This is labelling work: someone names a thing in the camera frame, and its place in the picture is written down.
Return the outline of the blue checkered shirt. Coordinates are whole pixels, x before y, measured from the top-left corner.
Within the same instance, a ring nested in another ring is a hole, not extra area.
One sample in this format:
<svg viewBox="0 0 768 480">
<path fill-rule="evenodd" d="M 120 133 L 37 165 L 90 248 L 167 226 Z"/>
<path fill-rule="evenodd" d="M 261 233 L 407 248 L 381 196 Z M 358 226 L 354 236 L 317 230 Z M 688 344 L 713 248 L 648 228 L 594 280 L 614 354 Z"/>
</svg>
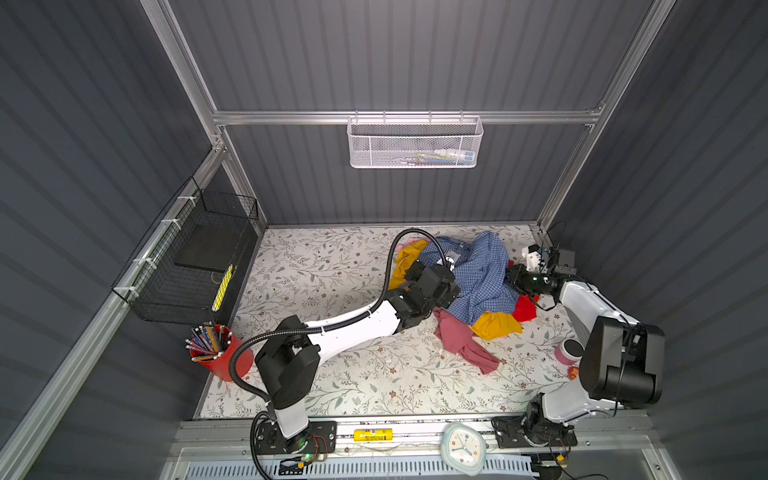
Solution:
<svg viewBox="0 0 768 480">
<path fill-rule="evenodd" d="M 472 326 L 485 313 L 512 314 L 519 294 L 504 281 L 509 255 L 497 234 L 481 232 L 471 243 L 451 237 L 437 237 L 448 255 L 458 255 L 452 270 L 460 291 L 448 312 Z"/>
</svg>

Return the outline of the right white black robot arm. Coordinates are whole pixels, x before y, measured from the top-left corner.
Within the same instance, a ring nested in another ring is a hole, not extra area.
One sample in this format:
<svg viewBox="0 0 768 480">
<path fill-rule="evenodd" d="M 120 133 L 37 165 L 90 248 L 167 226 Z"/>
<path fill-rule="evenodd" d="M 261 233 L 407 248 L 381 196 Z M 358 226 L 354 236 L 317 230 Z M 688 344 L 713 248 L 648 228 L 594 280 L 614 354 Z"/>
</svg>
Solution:
<svg viewBox="0 0 768 480">
<path fill-rule="evenodd" d="M 505 283 L 535 302 L 550 297 L 568 314 L 578 349 L 562 341 L 556 352 L 578 365 L 579 376 L 532 400 L 523 417 L 531 434 L 553 434 L 619 407 L 657 403 L 663 391 L 665 334 L 622 311 L 592 282 L 575 274 L 575 254 L 537 244 L 522 251 L 522 262 L 507 268 Z"/>
</svg>

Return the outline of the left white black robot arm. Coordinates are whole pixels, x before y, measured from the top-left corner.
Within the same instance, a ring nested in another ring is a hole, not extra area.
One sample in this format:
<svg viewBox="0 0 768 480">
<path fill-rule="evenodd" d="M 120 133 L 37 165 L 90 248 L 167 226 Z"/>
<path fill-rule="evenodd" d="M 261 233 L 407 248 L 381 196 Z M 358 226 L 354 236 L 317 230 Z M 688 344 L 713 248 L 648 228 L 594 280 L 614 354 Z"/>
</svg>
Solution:
<svg viewBox="0 0 768 480">
<path fill-rule="evenodd" d="M 378 308 L 366 306 L 306 324 L 292 316 L 278 325 L 281 331 L 298 332 L 266 340 L 254 362 L 270 397 L 269 414 L 285 441 L 296 443 L 310 436 L 305 398 L 319 366 L 366 341 L 414 328 L 436 308 L 449 307 L 460 293 L 453 274 L 459 258 L 450 251 L 432 266 L 414 262 L 405 282 L 387 291 Z"/>
</svg>

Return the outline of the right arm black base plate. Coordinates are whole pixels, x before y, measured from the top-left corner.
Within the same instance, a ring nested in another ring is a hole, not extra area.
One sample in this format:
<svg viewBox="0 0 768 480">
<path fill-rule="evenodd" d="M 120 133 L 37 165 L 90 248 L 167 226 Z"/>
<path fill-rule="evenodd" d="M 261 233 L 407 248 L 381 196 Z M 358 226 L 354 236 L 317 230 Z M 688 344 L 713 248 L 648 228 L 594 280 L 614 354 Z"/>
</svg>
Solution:
<svg viewBox="0 0 768 480">
<path fill-rule="evenodd" d="M 497 416 L 491 419 L 497 444 L 501 448 L 565 447 L 578 445 L 573 426 L 547 419 L 532 420 L 526 415 Z"/>
</svg>

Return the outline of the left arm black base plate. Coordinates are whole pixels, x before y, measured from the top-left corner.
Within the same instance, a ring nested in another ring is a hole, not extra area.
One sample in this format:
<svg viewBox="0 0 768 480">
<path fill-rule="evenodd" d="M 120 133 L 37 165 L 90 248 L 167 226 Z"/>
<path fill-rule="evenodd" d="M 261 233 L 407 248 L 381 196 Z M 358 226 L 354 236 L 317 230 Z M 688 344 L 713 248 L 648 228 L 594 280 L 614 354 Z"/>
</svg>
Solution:
<svg viewBox="0 0 768 480">
<path fill-rule="evenodd" d="M 255 450 L 266 455 L 333 453 L 337 427 L 334 421 L 310 421 L 297 435 L 286 438 L 276 422 L 264 421 L 253 436 Z"/>
</svg>

